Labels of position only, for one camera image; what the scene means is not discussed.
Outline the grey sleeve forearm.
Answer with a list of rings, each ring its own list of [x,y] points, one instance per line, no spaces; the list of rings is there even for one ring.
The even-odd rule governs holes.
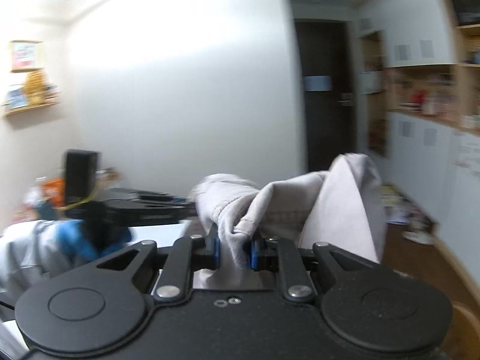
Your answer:
[[[35,284],[74,267],[62,250],[59,234],[64,221],[15,223],[1,235],[1,292],[11,302]]]

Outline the blue gloved left hand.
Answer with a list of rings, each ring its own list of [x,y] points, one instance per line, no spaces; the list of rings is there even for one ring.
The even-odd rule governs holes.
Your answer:
[[[59,250],[70,262],[92,262],[112,254],[131,242],[128,227],[95,229],[83,220],[60,222],[56,229]]]

